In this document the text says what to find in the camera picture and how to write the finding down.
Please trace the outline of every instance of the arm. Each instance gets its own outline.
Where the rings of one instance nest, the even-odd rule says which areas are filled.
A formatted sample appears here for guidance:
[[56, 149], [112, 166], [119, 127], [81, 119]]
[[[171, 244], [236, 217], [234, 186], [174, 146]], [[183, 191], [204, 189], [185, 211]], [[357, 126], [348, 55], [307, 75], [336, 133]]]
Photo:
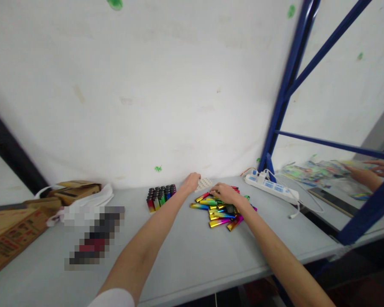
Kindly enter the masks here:
[[135, 306], [142, 288], [154, 265], [166, 236], [172, 228], [176, 215], [186, 198], [198, 186], [200, 175], [190, 174], [179, 190], [138, 231], [118, 256], [107, 280], [98, 295], [113, 288], [123, 288], [131, 293]]
[[351, 172], [350, 176], [355, 181], [361, 183], [368, 187], [371, 192], [375, 192], [382, 184], [383, 181], [379, 176], [384, 177], [384, 162], [383, 161], [367, 161], [364, 163], [377, 164], [380, 165], [371, 170], [363, 170], [359, 168], [354, 168], [351, 166], [344, 166], [347, 170]]
[[334, 306], [320, 285], [254, 211], [246, 198], [224, 183], [215, 185], [211, 193], [223, 202], [231, 203], [239, 209], [273, 273], [287, 291], [294, 305]]
[[351, 178], [368, 187], [371, 192], [375, 192], [382, 184], [382, 180], [376, 173], [370, 170], [363, 170], [351, 166], [344, 166], [346, 170], [350, 171]]

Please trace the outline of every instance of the wire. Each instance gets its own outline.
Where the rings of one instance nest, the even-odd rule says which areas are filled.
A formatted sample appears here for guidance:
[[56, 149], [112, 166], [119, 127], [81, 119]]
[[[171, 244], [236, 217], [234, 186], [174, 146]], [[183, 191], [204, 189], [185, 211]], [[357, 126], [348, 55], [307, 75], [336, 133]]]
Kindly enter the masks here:
[[[276, 174], [276, 175], [280, 175], [280, 176], [283, 176], [283, 177], [286, 177], [288, 179], [290, 179], [291, 181], [293, 181], [294, 183], [296, 183], [303, 191], [307, 192], [307, 190], [300, 184], [298, 183], [296, 180], [294, 180], [293, 178], [290, 178], [289, 176], [286, 176], [284, 174]], [[310, 195], [310, 198], [314, 201], [314, 203], [321, 209], [321, 211], [316, 211], [314, 209], [311, 209], [309, 207], [307, 207], [307, 209], [309, 209], [310, 211], [313, 211], [313, 212], [316, 212], [316, 213], [324, 213], [324, 208], [315, 200], [315, 198], [313, 196]]]
[[244, 174], [244, 173], [246, 173], [248, 170], [250, 170], [250, 169], [252, 169], [252, 168], [248, 168], [247, 170], [245, 170], [243, 173], [241, 173], [240, 174], [240, 177], [242, 177], [242, 175]]
[[[302, 190], [304, 190], [305, 192], [307, 192], [307, 190], [306, 190], [304, 187], [302, 187], [302, 185], [301, 185], [300, 183], [298, 183], [296, 180], [290, 178], [289, 176], [286, 176], [286, 175], [284, 175], [284, 174], [276, 174], [276, 176], [275, 176], [270, 170], [265, 169], [265, 171], [267, 171], [269, 174], [273, 175], [273, 177], [276, 179], [276, 181], [278, 181], [278, 182], [279, 182], [282, 186], [284, 186], [285, 188], [289, 189], [288, 186], [286, 186], [284, 183], [282, 183], [282, 182], [276, 177], [277, 175], [284, 176], [284, 177], [286, 177], [286, 178], [292, 180], [292, 181], [293, 181], [294, 183], [296, 183]], [[316, 210], [311, 209], [311, 208], [309, 208], [309, 207], [307, 207], [307, 209], [309, 209], [310, 211], [316, 212], [316, 213], [324, 213], [324, 208], [323, 208], [323, 207], [322, 207], [322, 206], [321, 206], [321, 205], [314, 199], [314, 197], [310, 195], [310, 198], [316, 203], [316, 205], [321, 209], [321, 211], [316, 211]], [[294, 214], [294, 216], [291, 217], [291, 218], [295, 218], [295, 217], [299, 214], [299, 212], [300, 212], [300, 205], [298, 205], [298, 211], [296, 212], [296, 214]]]
[[[295, 195], [293, 194], [293, 192], [289, 189], [289, 187], [287, 185], [285, 185], [284, 183], [282, 183], [270, 170], [268, 170], [267, 168], [265, 168], [263, 171], [267, 171], [269, 173], [269, 175], [272, 175], [276, 181], [278, 183], [280, 183], [282, 186], [284, 186], [286, 189], [288, 189], [288, 191], [290, 192], [290, 194], [293, 196], [293, 199], [297, 200], [297, 197], [295, 197]], [[300, 202], [299, 200], [297, 200], [297, 203], [296, 203], [296, 206], [297, 206], [297, 211], [295, 214], [292, 214], [292, 215], [289, 215], [289, 219], [294, 219], [299, 213], [300, 213]]]

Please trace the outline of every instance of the pile of lighters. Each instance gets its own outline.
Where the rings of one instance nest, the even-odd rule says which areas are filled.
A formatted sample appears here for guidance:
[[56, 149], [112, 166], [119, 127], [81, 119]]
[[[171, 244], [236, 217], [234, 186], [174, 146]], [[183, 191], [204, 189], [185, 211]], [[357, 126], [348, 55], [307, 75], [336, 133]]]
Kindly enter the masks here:
[[149, 213], [152, 214], [155, 211], [158, 211], [159, 208], [171, 198], [172, 195], [176, 193], [176, 186], [167, 185], [156, 188], [150, 188], [148, 192], [148, 197], [146, 203], [148, 204]]
[[[240, 194], [238, 187], [233, 186], [232, 188]], [[232, 231], [243, 221], [243, 217], [240, 215], [239, 210], [234, 205], [225, 204], [216, 197], [210, 197], [212, 197], [210, 193], [205, 193], [195, 199], [196, 203], [192, 203], [190, 206], [193, 209], [208, 211], [210, 228], [214, 228], [216, 226], [227, 223], [227, 229]], [[250, 200], [250, 196], [246, 195], [245, 197], [247, 200]]]

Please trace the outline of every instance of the reflected hand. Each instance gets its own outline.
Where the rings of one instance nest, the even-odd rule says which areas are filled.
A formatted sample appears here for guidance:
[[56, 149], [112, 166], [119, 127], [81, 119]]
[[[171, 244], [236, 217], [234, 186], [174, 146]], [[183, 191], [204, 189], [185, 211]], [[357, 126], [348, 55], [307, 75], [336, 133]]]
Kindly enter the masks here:
[[374, 167], [371, 169], [371, 171], [373, 172], [376, 172], [376, 171], [380, 171], [380, 172], [376, 172], [376, 174], [380, 177], [384, 177], [384, 161], [366, 161], [364, 163], [367, 163], [367, 164], [375, 164], [375, 165], [378, 165], [377, 167]]
[[351, 172], [351, 178], [368, 187], [372, 192], [377, 190], [383, 183], [376, 173], [351, 166], [344, 166]]

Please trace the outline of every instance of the white sleeve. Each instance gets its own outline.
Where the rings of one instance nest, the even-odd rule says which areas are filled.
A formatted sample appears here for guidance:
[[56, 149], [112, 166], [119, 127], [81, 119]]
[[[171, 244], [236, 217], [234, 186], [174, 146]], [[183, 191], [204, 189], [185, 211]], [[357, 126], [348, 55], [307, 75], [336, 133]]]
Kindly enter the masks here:
[[127, 290], [116, 288], [101, 293], [88, 307], [135, 307], [135, 303]]

